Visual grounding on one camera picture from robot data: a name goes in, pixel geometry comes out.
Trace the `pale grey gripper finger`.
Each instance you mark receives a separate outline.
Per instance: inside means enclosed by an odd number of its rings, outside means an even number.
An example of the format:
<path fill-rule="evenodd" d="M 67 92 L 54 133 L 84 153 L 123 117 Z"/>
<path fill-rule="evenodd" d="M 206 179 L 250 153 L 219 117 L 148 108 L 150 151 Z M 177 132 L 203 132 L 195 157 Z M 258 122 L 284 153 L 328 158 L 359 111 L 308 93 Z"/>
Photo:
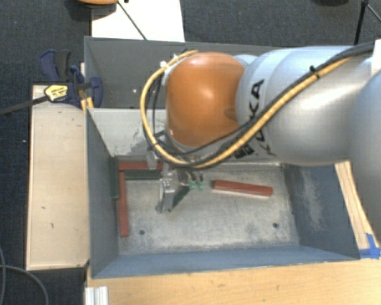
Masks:
<path fill-rule="evenodd" d="M 171 180 L 165 180 L 163 183 L 163 210 L 170 211 L 173 207 L 175 197 L 175 185 Z"/>
<path fill-rule="evenodd" d="M 164 181 L 163 181 L 163 179 L 160 179 L 159 180 L 158 201 L 157 201 L 157 205 L 155 207 L 155 210 L 158 214 L 163 213 L 163 210 L 164 210 L 164 194 L 165 194 Z"/>

